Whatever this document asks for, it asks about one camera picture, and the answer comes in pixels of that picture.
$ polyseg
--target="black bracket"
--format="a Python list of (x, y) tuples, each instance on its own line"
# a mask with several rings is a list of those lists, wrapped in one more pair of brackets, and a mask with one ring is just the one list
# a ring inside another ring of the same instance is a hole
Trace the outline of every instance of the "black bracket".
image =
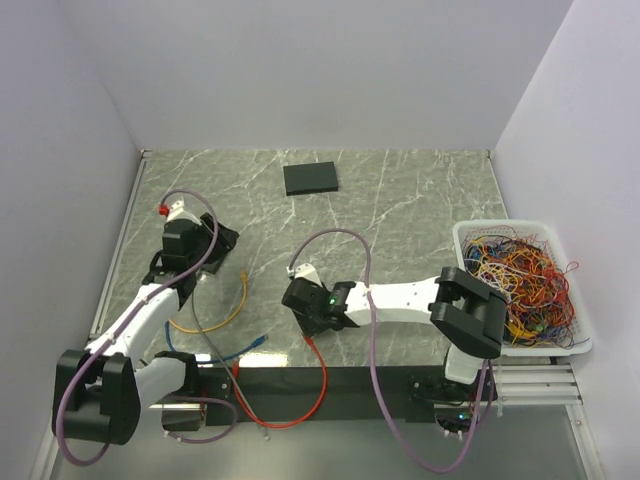
[[(445, 267), (436, 279), (436, 301), (429, 304), (431, 323), (464, 353), (493, 359), (500, 356), (507, 318), (506, 297), (457, 267)], [(453, 305), (464, 299), (462, 308)]]
[(354, 282), (338, 282), (329, 291), (306, 278), (294, 278), (282, 297), (282, 304), (293, 314), (306, 337), (313, 337), (325, 330), (342, 330), (356, 325), (345, 312), (349, 291)]
[[(165, 283), (167, 280), (191, 268), (207, 251), (213, 232), (213, 219), (209, 213), (200, 217), (202, 225), (191, 220), (177, 219), (164, 224), (162, 250), (156, 252), (149, 265), (149, 272), (142, 280), (149, 283)], [(218, 238), (202, 270), (215, 274), (227, 254), (236, 246), (240, 234), (218, 223)], [(196, 288), (196, 275), (183, 278), (173, 288), (178, 292), (182, 307)]]
[[(58, 360), (51, 422), (54, 435), (62, 395), (90, 356), (87, 351), (67, 350)], [(102, 378), (102, 385), (91, 385), (98, 378)], [(122, 354), (102, 356), (73, 390), (64, 412), (64, 436), (124, 445), (139, 420), (140, 399), (131, 359)]]

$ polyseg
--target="yellow cable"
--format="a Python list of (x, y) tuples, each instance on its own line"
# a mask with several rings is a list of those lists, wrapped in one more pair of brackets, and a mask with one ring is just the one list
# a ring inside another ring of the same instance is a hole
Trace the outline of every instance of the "yellow cable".
[[(203, 329), (204, 333), (213, 332), (215, 330), (218, 330), (219, 328), (224, 327), (231, 320), (236, 318), (238, 316), (238, 314), (240, 313), (240, 311), (242, 310), (242, 307), (244, 307), (244, 303), (247, 301), (247, 295), (249, 294), (249, 278), (247, 277), (247, 272), (242, 270), (240, 272), (240, 278), (242, 279), (242, 300), (240, 300), (240, 303), (238, 304), (238, 308), (236, 308), (235, 312), (233, 312), (231, 315), (229, 315), (229, 318), (227, 318), (224, 322), (219, 323), (218, 325), (214, 325), (213, 327), (209, 327), (209, 328)], [(184, 327), (178, 325), (173, 320), (169, 320), (169, 323), (176, 330), (179, 330), (182, 333), (190, 333), (190, 334), (193, 334), (193, 335), (200, 333), (199, 330), (192, 330), (192, 329), (189, 329), (189, 328), (184, 328)]]

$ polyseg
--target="black strip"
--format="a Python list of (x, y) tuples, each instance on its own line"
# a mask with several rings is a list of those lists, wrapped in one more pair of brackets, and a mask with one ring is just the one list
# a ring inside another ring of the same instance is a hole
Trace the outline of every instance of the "black strip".
[[(328, 370), (329, 388), (312, 420), (383, 418), (368, 367), (329, 367)], [(442, 381), (442, 366), (378, 367), (378, 378), (394, 418), (407, 422), (435, 421), (434, 404), (419, 401), (411, 393), (416, 381), (431, 384)], [(221, 368), (201, 368), (200, 381), (212, 397), (220, 391), (220, 385), (230, 385), (229, 378)], [(240, 370), (238, 383), (261, 420), (286, 422), (304, 415), (314, 405), (322, 387), (322, 371), (319, 367), (245, 368)], [(457, 396), (449, 400), (468, 401), (469, 392), (473, 390), (475, 386), (462, 386)], [(487, 378), (483, 400), (488, 400), (489, 392)], [(235, 395), (229, 398), (236, 404)], [(242, 410), (240, 412), (240, 421), (250, 421)], [(207, 407), (207, 425), (228, 425), (230, 420), (231, 414), (227, 408), (214, 405)]]

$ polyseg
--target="black block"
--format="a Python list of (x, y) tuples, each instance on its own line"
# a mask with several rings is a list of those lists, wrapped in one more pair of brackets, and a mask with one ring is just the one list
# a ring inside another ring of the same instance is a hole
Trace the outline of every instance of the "black block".
[(338, 191), (338, 175), (333, 162), (288, 165), (283, 171), (287, 196)]

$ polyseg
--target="red cable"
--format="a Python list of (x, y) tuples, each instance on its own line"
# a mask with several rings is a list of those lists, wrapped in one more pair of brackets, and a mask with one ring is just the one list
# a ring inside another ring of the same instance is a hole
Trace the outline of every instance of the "red cable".
[[(311, 407), (311, 410), (309, 410), (307, 413), (305, 413), (302, 417), (298, 418), (297, 420), (292, 420), (291, 422), (288, 422), (288, 423), (268, 423), (268, 422), (263, 422), (262, 420), (257, 418), (255, 415), (253, 415), (249, 411), (245, 403), (242, 401), (242, 398), (238, 394), (238, 390), (234, 388), (236, 399), (238, 400), (238, 403), (242, 407), (242, 410), (244, 410), (244, 413), (246, 413), (247, 416), (251, 420), (256, 422), (258, 425), (262, 425), (263, 427), (266, 427), (266, 428), (279, 428), (279, 429), (294, 427), (304, 422), (305, 420), (308, 420), (314, 413), (316, 413), (316, 411), (320, 407), (320, 404), (324, 400), (324, 396), (327, 393), (327, 387), (329, 385), (329, 372), (327, 371), (327, 366), (325, 365), (322, 355), (320, 355), (320, 352), (318, 351), (315, 343), (313, 343), (313, 340), (310, 337), (303, 337), (303, 338), (304, 338), (304, 341), (309, 344), (309, 346), (311, 347), (311, 350), (313, 350), (313, 353), (316, 354), (316, 357), (318, 357), (318, 360), (320, 360), (320, 366), (322, 367), (322, 390), (320, 390), (320, 395), (318, 396), (318, 400), (316, 400), (315, 405)], [(240, 365), (237, 362), (233, 366), (232, 373), (233, 373), (233, 376), (237, 379), (238, 374), (240, 373)]]

